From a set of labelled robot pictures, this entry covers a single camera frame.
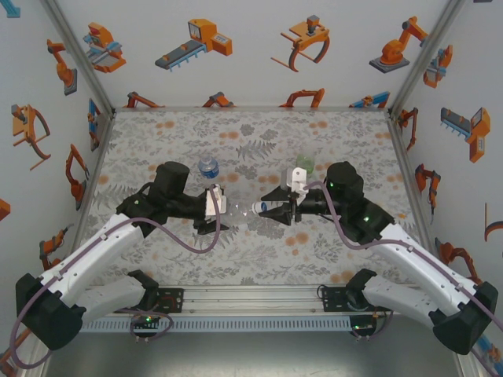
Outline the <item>clear bottle blue label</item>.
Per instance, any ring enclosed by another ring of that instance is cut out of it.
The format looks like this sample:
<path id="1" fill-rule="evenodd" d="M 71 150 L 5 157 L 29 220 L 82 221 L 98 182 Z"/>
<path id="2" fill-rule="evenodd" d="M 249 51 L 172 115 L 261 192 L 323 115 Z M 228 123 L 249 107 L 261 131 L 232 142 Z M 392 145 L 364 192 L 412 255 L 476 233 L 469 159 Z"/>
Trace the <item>clear bottle blue label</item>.
<path id="1" fill-rule="evenodd" d="M 219 174 L 219 164 L 217 160 L 210 155 L 200 157 L 198 169 L 201 175 L 207 179 L 216 178 Z"/>

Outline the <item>clear bottle green label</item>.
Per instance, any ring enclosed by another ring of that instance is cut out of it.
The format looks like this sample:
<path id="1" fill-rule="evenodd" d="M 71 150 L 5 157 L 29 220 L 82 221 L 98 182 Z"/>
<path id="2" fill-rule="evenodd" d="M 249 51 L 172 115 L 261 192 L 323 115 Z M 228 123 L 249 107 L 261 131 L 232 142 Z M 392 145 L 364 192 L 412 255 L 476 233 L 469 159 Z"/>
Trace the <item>clear bottle green label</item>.
<path id="1" fill-rule="evenodd" d="M 315 158 L 312 155 L 299 153 L 296 157 L 296 167 L 304 169 L 307 176 L 312 175 L 314 172 Z"/>

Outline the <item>floral patterned table mat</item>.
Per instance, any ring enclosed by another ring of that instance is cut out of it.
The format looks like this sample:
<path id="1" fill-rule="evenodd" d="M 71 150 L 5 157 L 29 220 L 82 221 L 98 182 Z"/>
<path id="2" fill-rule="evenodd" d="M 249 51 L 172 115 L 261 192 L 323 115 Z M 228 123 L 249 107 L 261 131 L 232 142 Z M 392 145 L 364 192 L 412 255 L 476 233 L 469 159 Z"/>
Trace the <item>floral patterned table mat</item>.
<path id="1" fill-rule="evenodd" d="M 216 182 L 227 197 L 255 202 L 279 185 L 282 170 L 294 166 L 301 152 L 315 158 L 315 181 L 324 179 L 332 163 L 351 163 L 363 178 L 365 195 L 418 237 L 381 112 L 119 113 L 85 237 L 152 181 L 166 161 L 190 169 L 185 190 L 196 196 L 210 185 L 197 166 L 201 156 L 210 155 L 219 164 Z M 181 241 L 156 230 L 123 252 L 96 283 L 140 269 L 162 285 L 342 284 L 363 268 L 407 282 L 405 273 L 378 255 L 347 248 L 333 223 L 316 216 L 290 226 L 256 217 L 247 230 L 231 227 L 218 240 L 198 235 L 185 219 L 170 219 L 166 229 Z"/>

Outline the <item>aluminium frame rail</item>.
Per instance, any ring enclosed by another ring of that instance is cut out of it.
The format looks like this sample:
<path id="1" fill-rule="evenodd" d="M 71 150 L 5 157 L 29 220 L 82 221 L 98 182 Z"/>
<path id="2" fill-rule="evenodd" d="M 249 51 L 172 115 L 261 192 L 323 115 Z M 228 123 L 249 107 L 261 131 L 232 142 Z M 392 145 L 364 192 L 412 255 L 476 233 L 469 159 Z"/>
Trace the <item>aluminium frame rail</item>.
<path id="1" fill-rule="evenodd" d="M 110 137 L 112 136 L 112 130 L 115 123 L 116 113 L 113 112 L 105 123 L 103 138 L 100 143 L 99 153 L 97 154 L 97 163 L 93 170 L 93 175 L 90 179 L 90 183 L 87 186 L 85 200 L 83 201 L 83 208 L 81 211 L 81 217 L 79 219 L 79 229 L 84 229 L 86 227 L 86 219 L 89 214 L 90 208 L 92 206 L 94 191 L 97 187 L 97 181 L 101 173 L 103 162 L 105 160 L 106 152 L 108 151 L 108 144 Z"/>
<path id="2" fill-rule="evenodd" d="M 417 183 L 415 180 L 414 171 L 412 169 L 411 163 L 409 162 L 406 147 L 402 140 L 402 136 L 399 131 L 399 127 L 395 124 L 395 120 L 391 115 L 387 116 L 388 129 L 391 134 L 391 140 L 395 149 L 395 154 L 400 166 L 404 184 L 406 187 L 406 192 L 413 213 L 414 220 L 417 224 L 417 231 L 420 237 L 420 243 L 434 256 L 437 256 L 437 250 L 429 228 L 427 225 L 427 218 L 423 212 L 420 200 L 420 193 L 418 191 Z"/>
<path id="3" fill-rule="evenodd" d="M 349 108 L 336 106 L 321 106 L 319 108 L 293 107 L 282 108 L 278 106 L 236 106 L 230 108 L 220 107 L 161 107 L 161 108 L 116 108 L 116 114 L 119 113 L 168 113 L 168 112 L 381 112 L 388 114 L 387 108 Z"/>

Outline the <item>wide aluminium mounting rail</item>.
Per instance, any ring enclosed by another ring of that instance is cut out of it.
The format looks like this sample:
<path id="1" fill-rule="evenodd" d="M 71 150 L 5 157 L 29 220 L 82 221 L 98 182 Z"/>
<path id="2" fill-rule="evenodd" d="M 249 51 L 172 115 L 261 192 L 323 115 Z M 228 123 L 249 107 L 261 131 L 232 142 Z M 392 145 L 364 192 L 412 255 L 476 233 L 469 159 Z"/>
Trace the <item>wide aluminium mounting rail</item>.
<path id="1" fill-rule="evenodd" d="M 184 287 L 181 313 L 209 316 L 266 316 L 266 315 L 320 315 L 325 313 L 317 296 L 317 286 L 250 286 L 250 287 Z M 422 291 L 401 284 L 379 283 L 376 301 L 347 291 L 350 312 L 372 313 L 395 311 L 403 315 L 421 315 L 436 310 L 438 306 Z M 150 308 L 155 310 L 157 297 Z"/>

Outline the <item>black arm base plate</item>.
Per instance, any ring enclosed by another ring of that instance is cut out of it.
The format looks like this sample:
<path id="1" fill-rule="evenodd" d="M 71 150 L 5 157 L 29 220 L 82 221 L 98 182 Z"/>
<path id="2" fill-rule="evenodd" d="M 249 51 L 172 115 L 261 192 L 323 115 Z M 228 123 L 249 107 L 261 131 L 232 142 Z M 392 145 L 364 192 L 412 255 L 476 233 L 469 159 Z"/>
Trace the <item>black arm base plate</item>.
<path id="1" fill-rule="evenodd" d="M 158 290 L 155 310 L 160 313 L 181 313 L 185 290 L 177 287 L 165 287 Z"/>
<path id="2" fill-rule="evenodd" d="M 347 289 L 345 287 L 329 287 L 324 284 L 318 286 L 317 296 L 321 300 L 325 313 L 350 312 Z"/>

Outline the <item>aluminium frame post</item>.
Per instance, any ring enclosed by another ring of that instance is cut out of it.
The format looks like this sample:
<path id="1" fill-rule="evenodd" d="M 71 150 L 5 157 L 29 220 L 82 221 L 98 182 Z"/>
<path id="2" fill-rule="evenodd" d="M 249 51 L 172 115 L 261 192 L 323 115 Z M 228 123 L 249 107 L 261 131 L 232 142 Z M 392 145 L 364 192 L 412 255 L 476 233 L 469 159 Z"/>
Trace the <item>aluminium frame post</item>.
<path id="1" fill-rule="evenodd" d="M 105 88 L 101 85 L 97 75 L 90 62 L 86 58 L 86 54 L 79 44 L 75 36 L 72 26 L 64 15 L 57 0 L 39 0 L 44 8 L 51 24 L 56 28 L 57 33 L 62 39 L 67 51 L 72 55 L 77 68 L 81 72 L 92 94 L 96 97 L 101 109 L 112 118 L 115 114 L 115 108 L 108 98 Z"/>
<path id="2" fill-rule="evenodd" d="M 472 353 L 459 355 L 458 360 L 463 377 L 487 377 L 485 368 Z"/>
<path id="3" fill-rule="evenodd" d="M 390 110 L 391 118 L 397 118 L 401 113 L 406 101 L 412 94 L 416 84 L 420 81 L 429 62 L 433 58 L 433 54 L 438 50 L 440 43 L 466 3 L 467 0 L 448 0 L 446 3 L 428 36 L 428 40 L 421 48 L 418 58 L 413 63 L 411 71 L 406 76 L 404 83 L 396 94 L 395 101 Z"/>
<path id="4" fill-rule="evenodd" d="M 36 349 L 32 350 L 26 354 L 23 354 L 20 359 L 25 363 L 25 364 L 34 364 L 36 361 L 39 361 L 40 359 L 44 358 L 44 356 L 49 352 L 47 349 Z M 20 369 L 17 373 L 17 377 L 42 377 L 44 368 L 46 366 L 46 362 L 48 360 L 45 360 L 42 364 L 40 364 L 36 368 L 31 368 L 31 369 Z"/>

